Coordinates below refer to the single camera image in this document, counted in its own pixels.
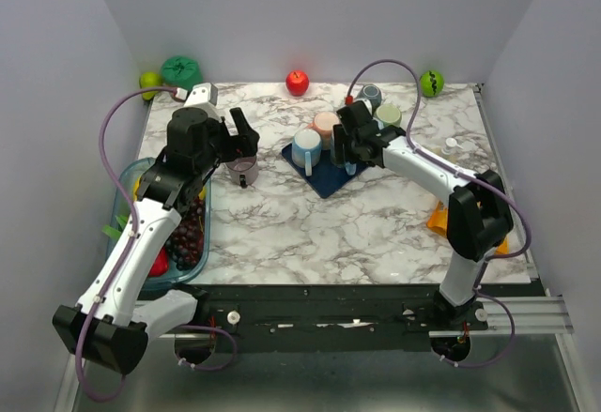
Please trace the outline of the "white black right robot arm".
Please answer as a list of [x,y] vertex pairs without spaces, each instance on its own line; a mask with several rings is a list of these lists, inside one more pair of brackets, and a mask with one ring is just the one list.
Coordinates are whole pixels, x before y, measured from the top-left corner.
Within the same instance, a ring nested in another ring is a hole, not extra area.
[[509,206],[495,193],[503,191],[500,176],[492,170],[465,171],[428,150],[411,147],[404,130],[379,126],[365,99],[347,99],[336,114],[340,120],[333,127],[336,162],[388,169],[417,183],[446,206],[446,238],[453,252],[431,310],[439,327],[455,328],[475,300],[486,258],[495,254],[514,227]]

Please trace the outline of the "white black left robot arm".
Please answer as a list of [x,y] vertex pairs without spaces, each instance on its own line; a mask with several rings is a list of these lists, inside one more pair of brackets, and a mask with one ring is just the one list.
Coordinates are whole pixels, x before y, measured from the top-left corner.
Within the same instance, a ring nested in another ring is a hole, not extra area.
[[167,144],[141,175],[133,211],[104,267],[75,305],[54,313],[54,329],[71,354],[127,375],[154,338],[207,324],[208,309],[195,294],[177,290],[141,308],[135,302],[164,243],[216,168],[256,154],[258,133],[240,108],[230,114],[236,134],[201,108],[172,114]]

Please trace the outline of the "blue butterfly mug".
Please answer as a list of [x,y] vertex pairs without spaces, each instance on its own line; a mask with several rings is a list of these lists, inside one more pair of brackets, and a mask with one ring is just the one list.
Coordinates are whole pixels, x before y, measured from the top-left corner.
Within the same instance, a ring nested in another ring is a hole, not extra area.
[[336,143],[334,138],[331,138],[331,163],[340,169],[345,170],[345,149],[343,143]]

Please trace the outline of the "purple ceramic mug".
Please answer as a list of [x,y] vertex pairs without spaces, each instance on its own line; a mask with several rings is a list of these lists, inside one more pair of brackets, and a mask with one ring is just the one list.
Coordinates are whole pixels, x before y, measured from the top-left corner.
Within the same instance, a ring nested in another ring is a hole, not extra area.
[[226,165],[230,180],[243,189],[251,186],[258,178],[257,157],[242,157],[228,162]]

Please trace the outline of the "blue white gradient mug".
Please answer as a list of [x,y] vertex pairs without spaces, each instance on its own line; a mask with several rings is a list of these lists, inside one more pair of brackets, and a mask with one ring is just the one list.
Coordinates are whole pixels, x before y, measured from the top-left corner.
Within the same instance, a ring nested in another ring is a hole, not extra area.
[[319,163],[322,139],[316,130],[306,128],[295,133],[292,140],[291,158],[293,163],[304,170],[307,177]]

